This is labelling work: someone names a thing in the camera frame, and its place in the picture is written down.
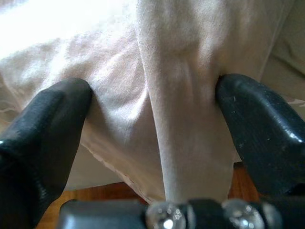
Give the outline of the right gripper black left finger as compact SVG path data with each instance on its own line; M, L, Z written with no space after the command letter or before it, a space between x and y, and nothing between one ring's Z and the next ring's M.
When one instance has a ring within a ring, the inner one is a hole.
M40 91L1 133L1 228L35 228L61 196L91 101L85 80L63 80Z

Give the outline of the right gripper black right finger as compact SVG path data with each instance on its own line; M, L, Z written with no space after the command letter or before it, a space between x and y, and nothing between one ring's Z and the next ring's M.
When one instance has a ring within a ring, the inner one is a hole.
M215 97L256 189L305 193L305 123L276 92L241 74L219 78Z

